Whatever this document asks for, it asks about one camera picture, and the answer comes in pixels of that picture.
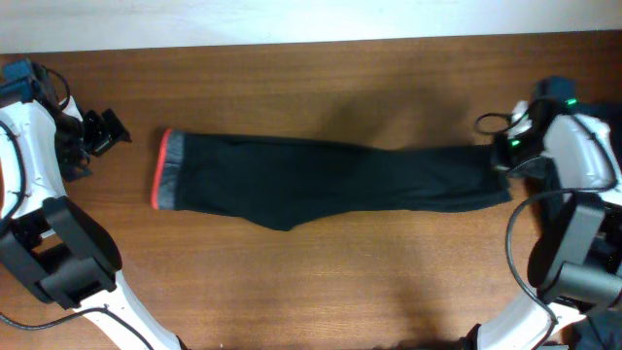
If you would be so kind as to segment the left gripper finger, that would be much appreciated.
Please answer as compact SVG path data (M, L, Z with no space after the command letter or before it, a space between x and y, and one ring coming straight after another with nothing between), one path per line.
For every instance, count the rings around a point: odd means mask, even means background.
M108 125L93 110L85 113L84 128L83 143L90 155L101 157L112 147L112 136Z
M118 142L132 142L129 131L112 109L103 111L101 117L106 124L112 145Z

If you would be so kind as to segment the black leggings red waistband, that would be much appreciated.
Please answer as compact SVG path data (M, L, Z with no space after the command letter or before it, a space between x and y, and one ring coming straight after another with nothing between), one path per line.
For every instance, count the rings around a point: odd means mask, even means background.
M474 211L511 199L491 155L487 145L383 150L167 129L151 205L281 231L355 211Z

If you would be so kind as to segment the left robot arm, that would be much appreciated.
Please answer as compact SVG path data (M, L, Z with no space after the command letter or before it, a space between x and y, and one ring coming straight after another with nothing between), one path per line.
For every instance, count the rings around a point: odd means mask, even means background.
M1 110L1 263L43 303L85 317L120 349L183 349L129 288L106 229L68 198L57 126L38 102Z

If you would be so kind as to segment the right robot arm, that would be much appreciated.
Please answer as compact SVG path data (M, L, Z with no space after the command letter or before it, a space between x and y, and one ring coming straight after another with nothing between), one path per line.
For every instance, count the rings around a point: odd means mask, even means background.
M518 102L504 119L506 128L492 134L497 168L550 186L521 202L506 227L519 296L475 325L461 349L545 349L563 328L621 308L620 105L541 97ZM519 215L533 204L543 232L523 279L511 243Z

